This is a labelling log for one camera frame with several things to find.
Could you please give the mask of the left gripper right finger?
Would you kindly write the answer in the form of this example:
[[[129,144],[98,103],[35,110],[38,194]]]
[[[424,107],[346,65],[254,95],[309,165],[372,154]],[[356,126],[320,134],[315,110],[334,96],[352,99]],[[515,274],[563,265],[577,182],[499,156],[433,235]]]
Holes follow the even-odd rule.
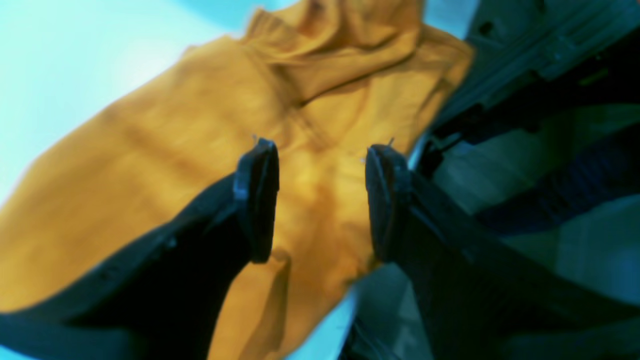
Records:
[[[388,145],[366,152],[377,259],[406,274],[436,360],[637,360],[639,308],[503,244]]]

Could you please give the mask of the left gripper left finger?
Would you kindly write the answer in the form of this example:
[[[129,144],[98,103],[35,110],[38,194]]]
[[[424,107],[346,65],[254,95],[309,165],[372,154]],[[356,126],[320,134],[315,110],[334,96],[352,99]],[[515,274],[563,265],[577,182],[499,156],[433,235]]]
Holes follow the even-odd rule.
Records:
[[[174,219],[2,313],[2,347],[35,360],[205,360],[233,280],[270,257],[279,174],[277,146],[259,138]]]

